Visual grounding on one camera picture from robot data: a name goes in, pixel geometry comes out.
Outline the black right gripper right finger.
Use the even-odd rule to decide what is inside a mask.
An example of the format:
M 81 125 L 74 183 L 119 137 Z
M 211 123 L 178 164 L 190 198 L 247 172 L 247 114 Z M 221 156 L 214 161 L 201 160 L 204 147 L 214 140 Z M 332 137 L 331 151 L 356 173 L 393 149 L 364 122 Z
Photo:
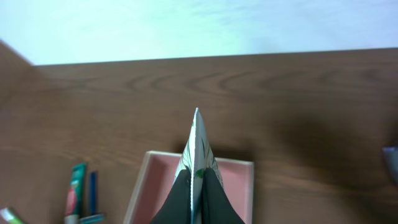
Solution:
M 212 168 L 205 169 L 201 198 L 204 224 L 244 224 L 230 204 Z

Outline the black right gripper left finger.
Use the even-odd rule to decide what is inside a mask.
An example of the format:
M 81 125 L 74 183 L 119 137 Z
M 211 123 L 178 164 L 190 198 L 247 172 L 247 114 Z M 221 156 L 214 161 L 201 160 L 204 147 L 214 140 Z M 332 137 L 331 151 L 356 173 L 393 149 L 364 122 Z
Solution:
M 190 181 L 188 169 L 181 170 L 163 204 L 150 224 L 190 223 Z

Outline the white Pantene tube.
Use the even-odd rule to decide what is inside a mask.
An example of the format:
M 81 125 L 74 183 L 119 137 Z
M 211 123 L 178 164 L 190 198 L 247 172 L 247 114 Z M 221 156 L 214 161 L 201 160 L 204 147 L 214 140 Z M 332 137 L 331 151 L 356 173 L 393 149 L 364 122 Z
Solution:
M 199 108 L 195 109 L 190 134 L 182 152 L 178 166 L 175 171 L 174 181 L 182 170 L 190 171 L 189 192 L 190 202 L 190 223 L 201 223 L 201 190 L 204 173 L 207 168 L 213 169 L 218 182 L 223 187 L 223 178 L 216 161 L 216 157 L 211 150 L 208 141 L 205 125 Z

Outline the purple hand soap pump bottle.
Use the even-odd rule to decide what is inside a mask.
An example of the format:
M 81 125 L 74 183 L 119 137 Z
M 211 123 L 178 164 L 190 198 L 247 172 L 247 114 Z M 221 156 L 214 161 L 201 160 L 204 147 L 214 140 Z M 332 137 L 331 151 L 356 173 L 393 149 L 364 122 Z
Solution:
M 384 160 L 392 180 L 397 184 L 397 147 L 389 146 L 382 149 Z

